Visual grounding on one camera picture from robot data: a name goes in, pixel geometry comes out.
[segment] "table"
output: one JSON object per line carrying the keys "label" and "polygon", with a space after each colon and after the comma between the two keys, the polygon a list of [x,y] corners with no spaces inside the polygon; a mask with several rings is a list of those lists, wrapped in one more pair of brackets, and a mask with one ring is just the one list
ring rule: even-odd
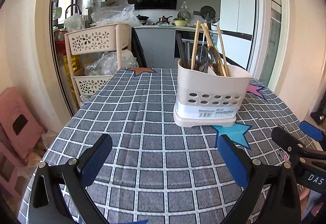
{"label": "table", "polygon": [[[256,80],[252,84],[261,86]],[[110,223],[219,223],[242,189],[215,148],[212,126],[181,128],[174,123],[176,88],[174,69],[119,70],[69,121],[44,160],[50,165],[66,163],[108,133],[112,152],[87,192]],[[247,93],[237,113],[238,124],[251,126],[245,133],[251,149],[242,147],[250,157],[271,165],[282,163],[279,147],[271,140],[272,128],[278,124],[315,148],[299,130],[296,116],[274,93],[264,87],[251,91],[265,99]],[[32,181],[19,213],[24,224]],[[267,190],[262,190],[251,221]],[[77,220],[66,187],[62,192]]]}

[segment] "white label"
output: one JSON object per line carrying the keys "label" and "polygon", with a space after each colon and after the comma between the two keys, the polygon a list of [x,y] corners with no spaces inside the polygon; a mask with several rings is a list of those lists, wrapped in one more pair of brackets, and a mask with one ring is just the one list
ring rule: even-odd
{"label": "white label", "polygon": [[178,100],[175,103],[175,110],[181,118],[192,119],[226,119],[233,118],[238,111],[236,106],[197,106],[184,105]]}

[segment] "metal screw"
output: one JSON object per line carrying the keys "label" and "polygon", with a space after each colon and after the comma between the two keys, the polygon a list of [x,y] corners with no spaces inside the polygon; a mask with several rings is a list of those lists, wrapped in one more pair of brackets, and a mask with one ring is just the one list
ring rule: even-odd
{"label": "metal screw", "polygon": [[43,167],[45,167],[46,166],[46,163],[45,162],[40,162],[40,164],[39,164],[39,168],[43,168]]}
{"label": "metal screw", "polygon": [[72,158],[72,159],[70,159],[70,160],[68,161],[68,163],[69,163],[70,165],[74,165],[76,162],[77,162],[77,159],[76,159],[76,158]]}
{"label": "metal screw", "polygon": [[288,162],[283,163],[284,167],[287,169],[291,168],[291,164],[289,164]]}
{"label": "metal screw", "polygon": [[253,163],[254,165],[260,165],[260,164],[261,164],[261,161],[258,160],[258,159],[253,159],[253,160],[252,160],[252,163]]}

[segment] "checkered tablecloth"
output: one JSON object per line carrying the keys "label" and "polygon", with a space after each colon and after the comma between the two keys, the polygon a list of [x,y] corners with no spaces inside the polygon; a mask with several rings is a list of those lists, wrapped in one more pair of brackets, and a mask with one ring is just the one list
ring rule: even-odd
{"label": "checkered tablecloth", "polygon": [[[87,192],[110,223],[149,220],[149,224],[219,223],[239,198],[218,150],[211,126],[178,127],[173,120],[177,70],[155,70],[134,77],[120,70],[65,126],[45,154],[50,165],[79,157],[102,133],[113,139],[113,149]],[[269,89],[267,100],[246,94],[237,122],[251,125],[245,134],[250,157],[280,165],[283,158],[272,141],[272,128],[282,124],[307,146],[310,138],[299,130],[291,110]],[[32,186],[26,190],[19,219],[25,224]],[[266,186],[250,216],[257,217],[266,197]],[[66,203],[78,217],[66,187]]]}

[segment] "beige wall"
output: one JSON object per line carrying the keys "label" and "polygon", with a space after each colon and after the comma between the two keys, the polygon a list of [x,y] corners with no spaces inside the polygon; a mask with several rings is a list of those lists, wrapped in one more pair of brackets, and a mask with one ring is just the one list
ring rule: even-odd
{"label": "beige wall", "polygon": [[288,39],[275,93],[303,120],[326,88],[325,0],[289,0],[287,8]]}
{"label": "beige wall", "polygon": [[70,114],[52,59],[49,10],[50,0],[5,1],[0,9],[0,49],[5,51],[0,69],[7,74],[0,88],[16,86],[39,123],[60,132]]}

